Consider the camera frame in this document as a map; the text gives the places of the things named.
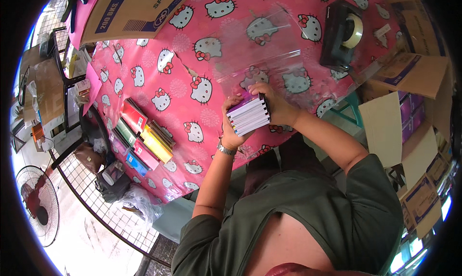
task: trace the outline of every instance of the stack of notebooks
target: stack of notebooks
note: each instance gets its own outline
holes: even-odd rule
[[[121,117],[110,132],[109,140],[127,156],[126,163],[130,167],[145,176],[160,161],[166,163],[172,158],[175,142],[154,120],[148,122],[147,116],[132,99],[124,101],[120,112]]]
[[[271,112],[264,94],[242,94],[244,98],[226,113],[238,136],[247,134],[271,122]]]

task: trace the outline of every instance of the metal watch strap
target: metal watch strap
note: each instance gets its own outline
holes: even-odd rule
[[[221,140],[220,140],[220,142],[219,142],[218,145],[217,145],[217,149],[219,149],[220,152],[222,152],[222,153],[224,153],[224,154],[228,154],[228,155],[230,155],[230,156],[234,156],[234,155],[236,154],[236,152],[237,152],[237,151],[235,151],[235,150],[230,150],[230,149],[228,149],[228,148],[223,147],[223,145],[221,144]]]

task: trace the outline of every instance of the woman's left hand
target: woman's left hand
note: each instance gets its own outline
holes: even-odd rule
[[[228,117],[226,116],[228,110],[232,106],[235,106],[238,103],[240,103],[243,99],[244,98],[241,96],[241,94],[230,96],[227,100],[225,100],[223,106],[221,107],[221,110],[223,112],[223,138],[221,139],[221,144],[223,145],[223,147],[231,150],[237,150],[237,148],[240,145],[242,145],[255,132],[253,130],[243,136],[237,136],[237,134],[235,134],[232,128],[232,125]]]

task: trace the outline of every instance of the dark green shirt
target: dark green shirt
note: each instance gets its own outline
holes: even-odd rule
[[[240,276],[269,217],[301,222],[336,270],[383,274],[403,232],[401,205],[374,154],[355,164],[343,194],[326,179],[286,171],[237,203],[220,223],[199,215],[182,229],[173,275]]]

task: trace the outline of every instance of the black tape dispenser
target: black tape dispenser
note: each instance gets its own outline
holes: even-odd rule
[[[361,9],[345,0],[327,6],[320,65],[338,72],[350,71],[354,48],[363,36]]]

